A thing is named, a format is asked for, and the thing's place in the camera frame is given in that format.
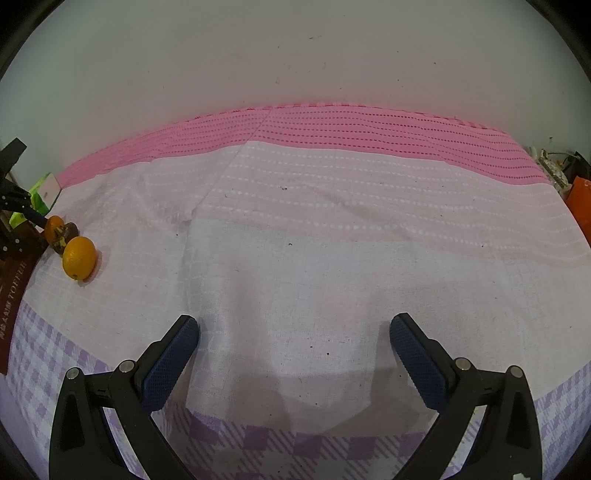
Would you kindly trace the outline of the orange tangerine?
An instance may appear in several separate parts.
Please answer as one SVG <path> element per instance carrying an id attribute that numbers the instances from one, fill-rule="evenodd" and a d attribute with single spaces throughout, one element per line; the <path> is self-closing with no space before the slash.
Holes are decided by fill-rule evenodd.
<path id="1" fill-rule="evenodd" d="M 47 219 L 44 228 L 44 237 L 48 244 L 54 244 L 58 237 L 63 233 L 64 221 L 60 216 L 53 215 Z"/>

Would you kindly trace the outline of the yellow orange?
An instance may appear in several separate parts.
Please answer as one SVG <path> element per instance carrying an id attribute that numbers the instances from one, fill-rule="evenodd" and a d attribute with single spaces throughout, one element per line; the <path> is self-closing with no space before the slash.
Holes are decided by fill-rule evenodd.
<path id="1" fill-rule="evenodd" d="M 84 236 L 77 236 L 70 240 L 62 255 L 62 268 L 65 274 L 76 281 L 85 281 L 89 278 L 96 262 L 95 245 Z"/>

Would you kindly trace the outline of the green tissue pack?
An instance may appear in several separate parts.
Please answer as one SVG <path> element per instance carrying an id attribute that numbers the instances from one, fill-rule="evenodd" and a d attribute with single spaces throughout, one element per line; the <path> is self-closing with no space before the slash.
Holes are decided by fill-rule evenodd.
<path id="1" fill-rule="evenodd" d="M 56 203 L 61 190 L 62 188 L 53 173 L 47 173 L 43 176 L 26 194 L 21 192 L 21 188 L 18 188 L 16 199 L 9 208 L 9 211 L 12 212 L 9 225 L 16 228 L 26 220 L 31 221 L 23 212 L 24 207 L 28 207 L 37 214 L 46 217 Z"/>

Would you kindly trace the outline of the gold red toffee tin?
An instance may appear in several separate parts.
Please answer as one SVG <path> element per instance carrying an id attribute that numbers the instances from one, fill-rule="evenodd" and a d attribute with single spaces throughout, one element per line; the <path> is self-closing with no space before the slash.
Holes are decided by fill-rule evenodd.
<path id="1" fill-rule="evenodd" d="M 47 242 L 30 222 L 14 231 L 12 243 L 1 247 L 1 374 L 8 372 L 16 317 L 33 270 Z"/>

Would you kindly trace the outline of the red orange plastic bag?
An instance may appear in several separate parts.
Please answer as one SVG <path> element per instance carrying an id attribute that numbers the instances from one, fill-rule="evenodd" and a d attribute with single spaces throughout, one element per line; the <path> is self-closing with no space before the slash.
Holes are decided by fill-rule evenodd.
<path id="1" fill-rule="evenodd" d="M 591 242 L 591 181 L 576 177 L 566 205 L 588 242 Z"/>

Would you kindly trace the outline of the pink purple checkered tablecloth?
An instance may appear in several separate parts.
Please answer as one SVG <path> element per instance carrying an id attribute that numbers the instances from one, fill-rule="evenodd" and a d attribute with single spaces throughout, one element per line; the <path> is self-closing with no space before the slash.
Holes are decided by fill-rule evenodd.
<path id="1" fill-rule="evenodd" d="M 1 421 L 40 477 L 61 381 L 138 357 L 182 314 L 197 355 L 155 416 L 203 479 L 389 479 L 434 419 L 389 344 L 406 312 L 454 357 L 523 368 L 543 475 L 590 425 L 590 247 L 507 134 L 348 105 L 247 109 L 100 150 L 55 212 L 100 257 L 45 254 Z"/>

